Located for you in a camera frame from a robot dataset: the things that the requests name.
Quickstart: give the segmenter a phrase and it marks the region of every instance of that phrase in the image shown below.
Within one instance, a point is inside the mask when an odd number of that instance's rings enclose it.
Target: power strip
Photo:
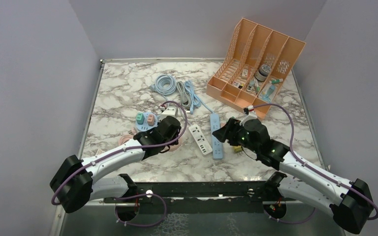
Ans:
[[[222,160],[223,159],[223,153],[222,150],[222,143],[218,141],[217,138],[215,138],[214,135],[212,135],[212,132],[215,130],[219,130],[221,128],[220,124],[220,116],[216,113],[212,113],[210,116],[211,119],[211,136],[212,136],[212,157],[215,160]]]
[[[206,141],[205,135],[202,133],[201,128],[197,124],[190,126],[189,131],[195,139],[196,144],[198,144],[202,154],[206,155],[212,152],[211,145],[209,145],[209,142]]]

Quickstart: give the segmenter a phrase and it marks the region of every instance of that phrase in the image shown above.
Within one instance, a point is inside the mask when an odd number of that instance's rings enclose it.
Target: round blue power strip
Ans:
[[[149,126],[149,124],[147,124],[147,118],[150,114],[152,114],[154,116],[154,125],[153,126]],[[144,122],[142,124],[137,124],[137,121],[135,121],[135,126],[137,127],[138,131],[147,131],[149,129],[157,127],[158,119],[157,119],[156,114],[151,113],[151,112],[144,112],[143,116],[144,116]]]

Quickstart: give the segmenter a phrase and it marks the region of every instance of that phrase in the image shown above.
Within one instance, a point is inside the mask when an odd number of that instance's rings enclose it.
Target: gray wall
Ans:
[[[323,159],[378,204],[378,1],[328,0],[306,42],[295,72]],[[378,235],[378,220],[361,235]]]
[[[70,0],[103,59],[223,58],[242,17],[304,39],[325,0]]]
[[[0,1],[0,235],[48,235],[99,71],[67,0]]]

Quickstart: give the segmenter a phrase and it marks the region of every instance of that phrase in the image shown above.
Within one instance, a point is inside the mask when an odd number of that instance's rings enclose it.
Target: marble table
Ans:
[[[137,112],[151,111],[159,114],[158,106],[164,101],[159,94],[150,91],[161,74],[171,74],[178,81],[192,80],[196,94],[216,113],[221,122],[230,117],[241,118],[242,113],[222,104],[206,94],[206,83],[221,66],[216,61],[200,62],[121,62],[106,63],[92,118],[86,135],[83,157],[93,156],[98,149],[107,151],[118,146],[119,138],[134,127]],[[169,97],[179,101],[178,94]],[[317,150],[308,125],[292,73],[290,73],[276,97],[291,114],[294,126],[294,150],[301,156],[320,166]],[[209,137],[210,112],[198,108],[189,122],[196,123]],[[285,113],[272,107],[263,121],[271,138],[289,143],[290,124]],[[250,159],[243,152],[235,154],[228,144],[224,144],[224,159],[214,160],[212,154],[203,156],[195,140],[186,132],[184,144],[173,152],[152,156],[144,161],[132,163],[107,175],[113,177],[127,173],[134,181],[240,181],[266,180],[275,171],[261,162]]]

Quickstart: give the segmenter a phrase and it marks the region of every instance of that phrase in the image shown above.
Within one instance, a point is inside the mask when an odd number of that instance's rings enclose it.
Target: white plug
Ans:
[[[160,116],[158,117],[158,121],[161,122],[164,118],[166,118],[167,116],[172,116],[172,117],[176,117],[176,108],[175,107],[168,107],[166,108],[166,110],[164,110],[164,112],[162,112],[160,114]]]

